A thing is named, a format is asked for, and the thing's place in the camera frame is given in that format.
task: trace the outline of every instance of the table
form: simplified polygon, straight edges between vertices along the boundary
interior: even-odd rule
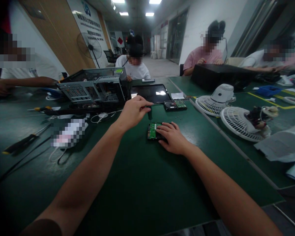
[[[178,92],[169,79],[160,81],[169,93]],[[45,115],[27,116],[26,109],[38,105],[58,106],[57,101],[43,98],[35,94],[27,99],[0,101],[0,175],[23,156],[4,156],[1,151],[47,123]],[[155,105],[153,121],[176,122],[187,139],[200,147],[260,206],[283,201],[190,101],[186,105],[186,111],[174,112],[165,112],[162,105]],[[19,112],[11,116],[7,114],[8,108]],[[30,162],[0,184],[3,211],[17,232],[49,205],[61,185],[117,117],[98,125],[91,123],[85,137],[67,151],[59,164],[48,161],[53,148],[42,145],[27,158],[32,159]],[[148,124],[145,116],[122,138],[109,176],[76,235],[162,235],[219,218],[188,161],[166,152],[159,143],[147,140]],[[48,132],[42,133],[31,146],[48,135]]]
[[[201,89],[190,77],[171,77],[170,80],[177,86],[185,95],[191,96],[202,96],[210,95],[211,92],[207,92]],[[252,82],[243,92],[235,93],[236,101],[233,102],[232,106],[242,107],[247,110],[252,110],[253,106],[279,106],[279,117],[269,122],[269,126],[272,129],[272,133],[276,133],[282,130],[286,130],[295,125],[295,107],[282,100],[282,97],[291,96],[295,97],[295,93],[282,91],[278,95],[275,95],[275,103],[264,100],[265,97],[258,95],[253,90],[254,87],[264,86],[265,84]],[[220,118],[214,116],[209,117],[220,129],[224,132],[231,140],[238,146],[249,159],[263,172],[265,177],[271,180],[271,184],[276,189],[283,189],[295,185],[295,180],[285,176],[286,171],[291,168],[294,163],[281,163],[281,162],[270,162],[264,155],[257,151],[253,143],[246,141],[239,136],[233,134],[222,122]]]

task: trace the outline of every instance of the blue sign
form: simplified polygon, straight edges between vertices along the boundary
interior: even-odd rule
[[[86,3],[84,3],[83,1],[81,1],[81,2],[82,2],[82,5],[83,5],[83,8],[84,8],[85,13],[87,15],[91,16],[91,12],[89,10],[89,6]]]

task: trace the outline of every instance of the red diamond sign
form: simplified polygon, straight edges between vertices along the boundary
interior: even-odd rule
[[[117,40],[118,43],[121,45],[123,43],[123,40],[119,37],[119,39]]]

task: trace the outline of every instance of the wooden wall panel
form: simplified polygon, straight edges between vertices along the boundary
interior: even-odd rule
[[[96,68],[94,61],[77,46],[80,30],[66,0],[19,1],[23,7],[27,5],[42,12],[45,20],[28,15],[70,75],[81,69]]]
[[[108,49],[111,50],[111,46],[110,46],[110,43],[109,43],[109,37],[108,37],[108,34],[107,34],[107,29],[105,27],[103,16],[102,16],[101,12],[99,12],[99,11],[97,11],[97,14],[98,14],[98,18],[99,18],[99,23],[101,24],[102,29],[103,29],[103,33],[104,33],[104,37],[105,37],[105,40],[106,40],[107,47],[108,47]]]

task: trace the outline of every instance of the white t-shirt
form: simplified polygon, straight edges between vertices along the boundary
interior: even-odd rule
[[[241,64],[239,64],[238,67],[253,67],[253,68],[257,68],[257,67],[261,67],[261,68],[265,68],[265,67],[279,67],[279,66],[283,66],[283,62],[282,61],[264,61],[263,60],[263,55],[265,54],[264,49],[260,50],[260,51],[256,51],[252,54],[250,54],[248,57],[246,57]]]
[[[22,68],[11,68],[11,62],[2,62],[1,79],[26,79],[45,76],[54,80],[61,80],[62,73],[52,64],[50,60],[35,53],[31,55],[31,62],[16,62]]]
[[[142,62],[140,66],[133,66],[127,62],[127,56],[121,55],[116,61],[116,67],[123,67],[126,69],[127,75],[130,75],[132,79],[151,79],[150,73]]]

